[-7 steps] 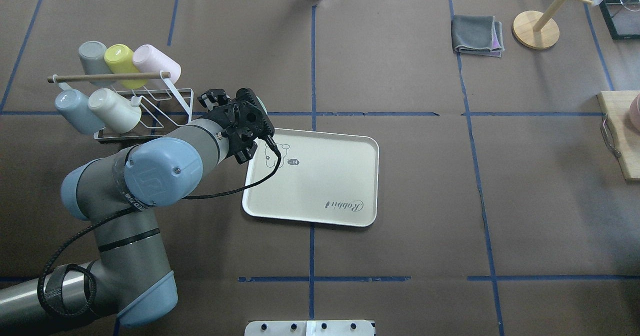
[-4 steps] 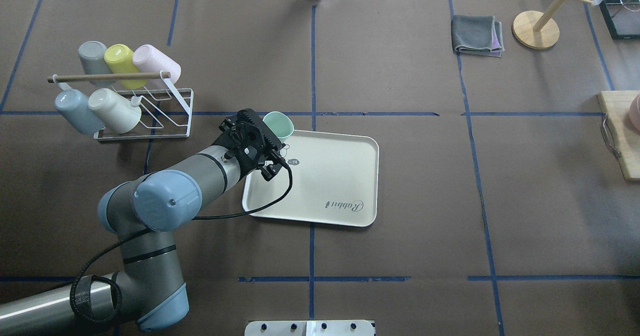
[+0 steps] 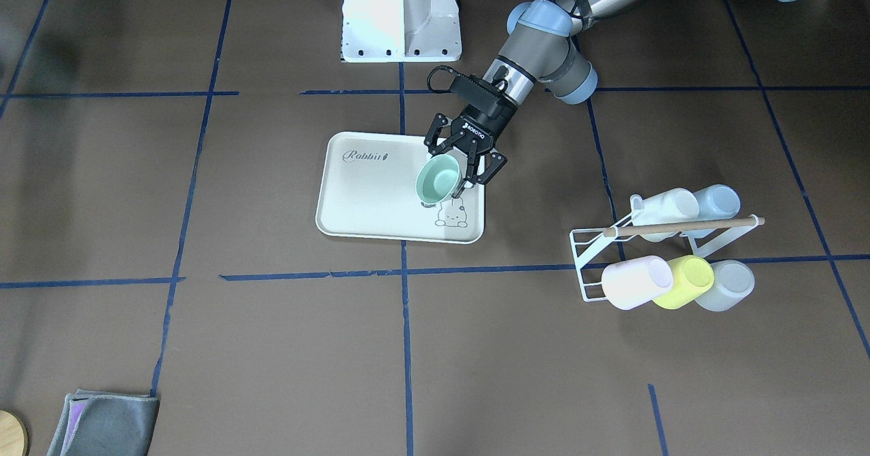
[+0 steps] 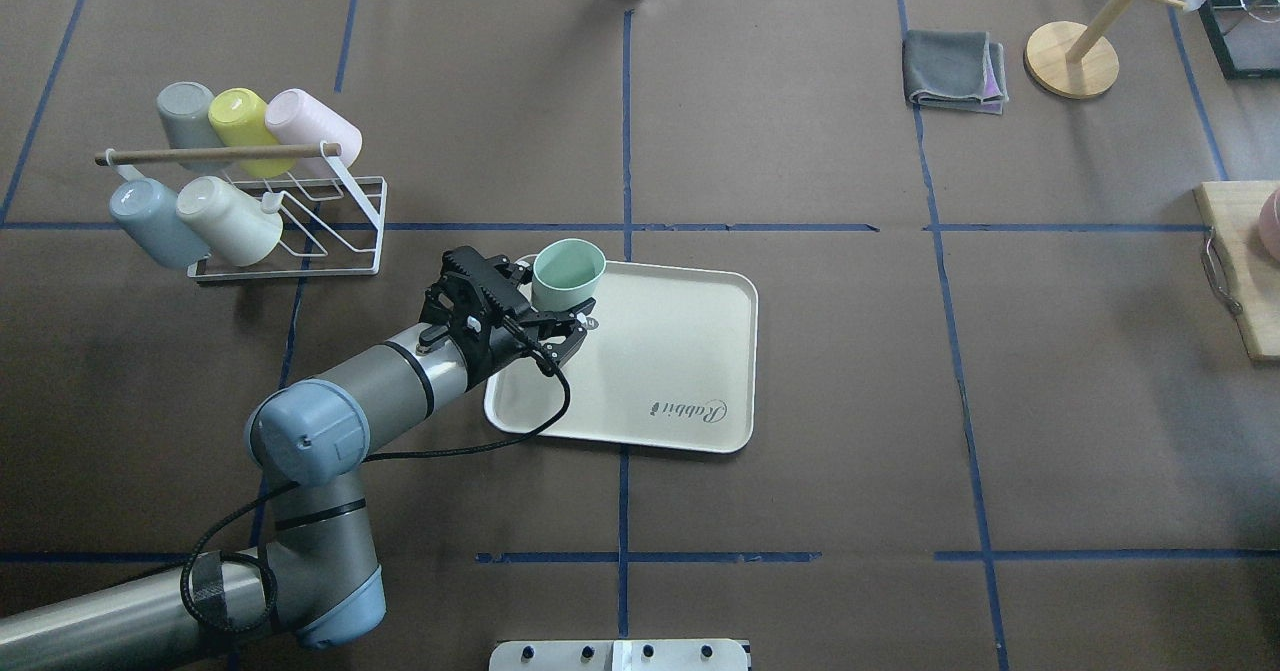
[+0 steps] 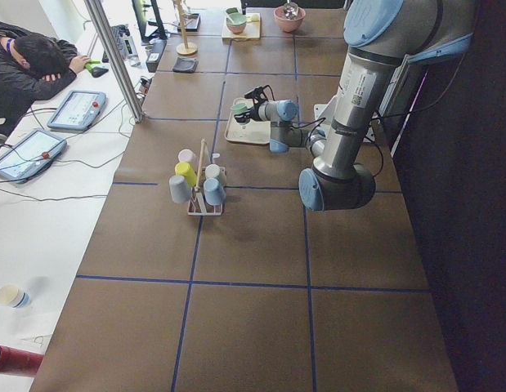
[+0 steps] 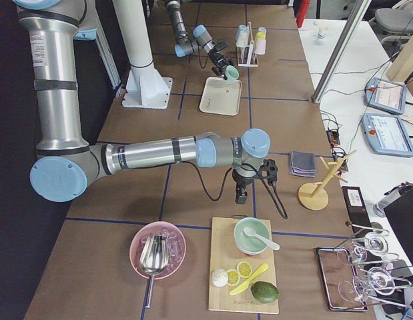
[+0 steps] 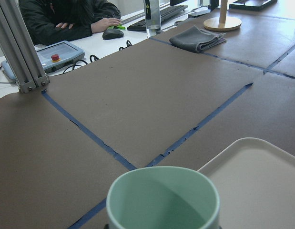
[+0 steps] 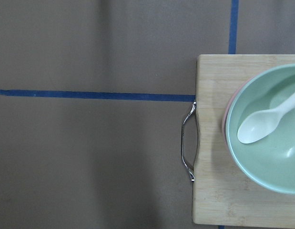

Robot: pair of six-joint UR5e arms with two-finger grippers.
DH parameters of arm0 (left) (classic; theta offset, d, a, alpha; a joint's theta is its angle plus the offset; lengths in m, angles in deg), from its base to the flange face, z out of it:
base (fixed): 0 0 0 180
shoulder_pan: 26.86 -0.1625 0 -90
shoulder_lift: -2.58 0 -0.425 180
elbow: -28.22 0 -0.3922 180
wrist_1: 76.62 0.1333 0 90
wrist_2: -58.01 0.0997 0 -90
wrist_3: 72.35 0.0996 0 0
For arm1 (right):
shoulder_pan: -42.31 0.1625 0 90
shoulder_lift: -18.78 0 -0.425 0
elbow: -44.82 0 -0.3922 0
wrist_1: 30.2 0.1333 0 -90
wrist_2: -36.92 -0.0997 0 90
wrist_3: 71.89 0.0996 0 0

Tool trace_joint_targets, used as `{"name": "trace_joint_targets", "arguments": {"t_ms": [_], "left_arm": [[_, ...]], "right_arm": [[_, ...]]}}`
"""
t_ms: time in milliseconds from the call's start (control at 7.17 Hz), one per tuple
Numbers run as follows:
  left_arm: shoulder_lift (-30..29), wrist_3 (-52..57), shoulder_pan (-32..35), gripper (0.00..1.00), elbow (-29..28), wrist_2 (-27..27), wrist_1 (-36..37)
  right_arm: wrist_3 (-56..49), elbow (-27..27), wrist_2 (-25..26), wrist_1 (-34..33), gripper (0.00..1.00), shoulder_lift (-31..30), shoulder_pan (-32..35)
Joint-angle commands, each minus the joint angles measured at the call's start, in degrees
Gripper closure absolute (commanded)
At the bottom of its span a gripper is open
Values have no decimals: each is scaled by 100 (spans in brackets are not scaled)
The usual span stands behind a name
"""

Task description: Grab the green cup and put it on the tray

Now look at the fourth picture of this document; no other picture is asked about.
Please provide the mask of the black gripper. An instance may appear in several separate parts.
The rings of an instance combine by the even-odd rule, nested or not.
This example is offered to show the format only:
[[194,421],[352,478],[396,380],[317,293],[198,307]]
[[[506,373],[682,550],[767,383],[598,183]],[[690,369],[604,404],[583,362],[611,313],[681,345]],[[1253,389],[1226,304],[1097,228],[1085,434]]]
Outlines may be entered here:
[[442,305],[445,298],[449,301],[445,338],[461,353],[467,382],[485,382],[527,353],[527,343],[506,329],[504,318],[520,318],[530,353],[540,370],[563,368],[588,333],[598,328],[598,323],[590,319],[596,298],[585,298],[563,311],[539,311],[532,309],[521,291],[532,280],[527,264],[509,256],[495,256],[495,274],[499,278],[495,283],[497,302],[471,291],[440,293]]

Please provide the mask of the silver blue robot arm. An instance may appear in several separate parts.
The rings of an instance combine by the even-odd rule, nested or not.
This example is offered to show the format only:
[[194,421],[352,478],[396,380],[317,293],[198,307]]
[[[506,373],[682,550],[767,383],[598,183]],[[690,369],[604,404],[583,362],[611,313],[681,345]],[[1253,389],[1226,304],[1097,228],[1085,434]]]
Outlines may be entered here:
[[415,325],[251,414],[244,443],[268,490],[230,517],[270,505],[269,543],[215,552],[205,533],[174,569],[4,618],[3,667],[170,670],[278,633],[311,649],[369,633],[387,603],[362,464],[521,359],[563,380],[595,327],[599,277],[526,296],[529,265],[445,252]]

